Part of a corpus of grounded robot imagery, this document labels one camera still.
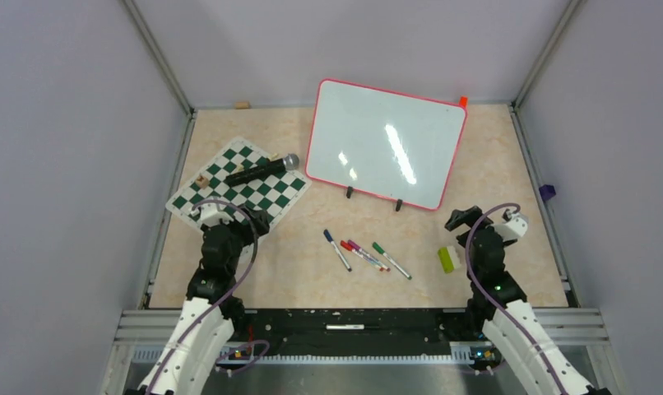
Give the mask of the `pink-framed whiteboard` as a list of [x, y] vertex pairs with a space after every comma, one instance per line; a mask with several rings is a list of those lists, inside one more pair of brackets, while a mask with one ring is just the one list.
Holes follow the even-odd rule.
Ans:
[[318, 85], [304, 172], [396, 204], [442, 205], [467, 106], [327, 78]]

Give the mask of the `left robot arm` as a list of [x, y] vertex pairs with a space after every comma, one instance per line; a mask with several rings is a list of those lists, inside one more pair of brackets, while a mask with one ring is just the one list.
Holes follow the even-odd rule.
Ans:
[[245, 333], [247, 319], [234, 291], [246, 248], [254, 260], [270, 230], [263, 210], [209, 198], [197, 204], [201, 258], [188, 283], [178, 322], [147, 376], [126, 394], [200, 394], [228, 340]]

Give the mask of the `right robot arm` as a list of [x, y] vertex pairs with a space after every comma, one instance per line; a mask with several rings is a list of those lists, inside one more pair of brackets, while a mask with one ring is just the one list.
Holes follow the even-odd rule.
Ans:
[[580, 374], [541, 325], [524, 290], [505, 267], [506, 248], [528, 231], [528, 220], [516, 203], [493, 207], [502, 211], [495, 223], [478, 206], [454, 210], [445, 227], [466, 225], [457, 236], [465, 250], [473, 296], [466, 306], [465, 327], [476, 339], [487, 339], [529, 394], [607, 394]]

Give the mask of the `black microphone silver head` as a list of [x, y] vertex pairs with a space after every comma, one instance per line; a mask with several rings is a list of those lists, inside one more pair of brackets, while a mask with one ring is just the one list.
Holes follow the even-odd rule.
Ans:
[[269, 160], [265, 164], [230, 174], [225, 178], [224, 183], [227, 186], [235, 187], [240, 184], [247, 184], [253, 180], [266, 179], [272, 175], [279, 175], [288, 171], [296, 170], [298, 167], [299, 157], [296, 154], [290, 153], [283, 158]]

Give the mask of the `red marker pen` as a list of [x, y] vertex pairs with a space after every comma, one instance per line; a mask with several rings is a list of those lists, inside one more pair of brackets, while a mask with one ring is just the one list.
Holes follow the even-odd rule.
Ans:
[[341, 241], [341, 247], [344, 248], [344, 249], [346, 249], [346, 250], [348, 250], [348, 251], [350, 251], [350, 252], [352, 252], [352, 253], [354, 253], [354, 254], [357, 255], [359, 258], [362, 258], [365, 262], [369, 263], [370, 265], [372, 265], [373, 267], [375, 267], [376, 269], [378, 269], [380, 272], [384, 272], [384, 271], [385, 271], [385, 269], [384, 269], [383, 266], [381, 266], [379, 263], [376, 263], [376, 262], [375, 262], [374, 260], [372, 260], [371, 258], [368, 258], [368, 257], [366, 257], [365, 255], [363, 255], [359, 250], [357, 250], [357, 249], [355, 249], [354, 247], [352, 247], [352, 246], [351, 246], [349, 243], [347, 243], [346, 241], [344, 241], [344, 240]]

